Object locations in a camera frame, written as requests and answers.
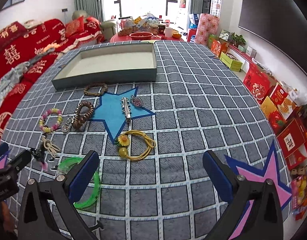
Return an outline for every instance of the cardboard tray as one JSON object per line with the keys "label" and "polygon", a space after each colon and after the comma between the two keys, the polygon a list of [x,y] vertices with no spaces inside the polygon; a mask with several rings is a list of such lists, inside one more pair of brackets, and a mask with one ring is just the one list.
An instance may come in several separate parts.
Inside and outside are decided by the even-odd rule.
{"label": "cardboard tray", "polygon": [[83,50],[53,78],[56,90],[91,83],[154,82],[157,61],[152,43],[131,43]]}

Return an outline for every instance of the sunflower hair tie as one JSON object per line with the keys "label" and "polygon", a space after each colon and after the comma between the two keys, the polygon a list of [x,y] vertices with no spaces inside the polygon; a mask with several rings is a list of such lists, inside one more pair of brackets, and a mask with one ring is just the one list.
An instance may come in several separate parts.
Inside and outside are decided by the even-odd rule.
{"label": "sunflower hair tie", "polygon": [[[128,134],[139,135],[144,138],[148,147],[142,154],[138,156],[129,156],[127,146],[130,144],[130,139],[127,136]],[[145,133],[138,131],[138,130],[130,130],[130,131],[124,132],[121,135],[119,135],[115,139],[115,145],[119,147],[118,153],[122,158],[127,158],[131,161],[140,161],[146,158],[149,155],[151,149],[155,148],[157,144],[155,140],[151,139]]]}

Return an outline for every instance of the plastic stool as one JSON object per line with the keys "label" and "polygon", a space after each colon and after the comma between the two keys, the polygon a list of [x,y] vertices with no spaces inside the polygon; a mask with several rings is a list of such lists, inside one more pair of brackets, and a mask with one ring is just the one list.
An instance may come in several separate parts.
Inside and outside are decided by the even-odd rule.
{"label": "plastic stool", "polygon": [[190,42],[194,43],[195,38],[196,38],[196,35],[192,35]]}
{"label": "plastic stool", "polygon": [[188,29],[187,42],[190,42],[191,36],[196,35],[197,29]]}

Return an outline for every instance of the dining table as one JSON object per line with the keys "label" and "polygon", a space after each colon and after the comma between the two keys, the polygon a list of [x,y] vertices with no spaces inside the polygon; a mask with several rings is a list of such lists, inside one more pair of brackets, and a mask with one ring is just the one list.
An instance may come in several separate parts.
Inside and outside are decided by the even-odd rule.
{"label": "dining table", "polygon": [[[182,38],[176,39],[174,37],[171,38],[167,38],[164,34],[157,34],[157,35],[153,35],[151,37],[151,40],[167,40],[167,41],[183,41]],[[118,36],[118,34],[115,34],[114,36],[111,37],[110,39],[110,43],[114,43],[114,42],[121,42],[121,41],[132,41],[132,38],[129,35],[125,35],[125,36]]]}

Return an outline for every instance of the pink beaded bracelet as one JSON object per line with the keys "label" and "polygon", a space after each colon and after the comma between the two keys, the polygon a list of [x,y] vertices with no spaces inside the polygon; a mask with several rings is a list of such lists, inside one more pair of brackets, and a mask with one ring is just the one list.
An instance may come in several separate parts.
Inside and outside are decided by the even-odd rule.
{"label": "pink beaded bracelet", "polygon": [[[53,126],[51,126],[51,127],[45,126],[44,122],[45,122],[47,116],[49,116],[52,113],[58,114],[57,122]],[[52,109],[47,110],[40,117],[38,125],[39,125],[41,131],[43,131],[44,133],[50,133],[50,132],[53,132],[53,131],[57,130],[60,127],[61,121],[62,121],[61,110],[60,109],[56,109],[56,108],[52,108]]]}

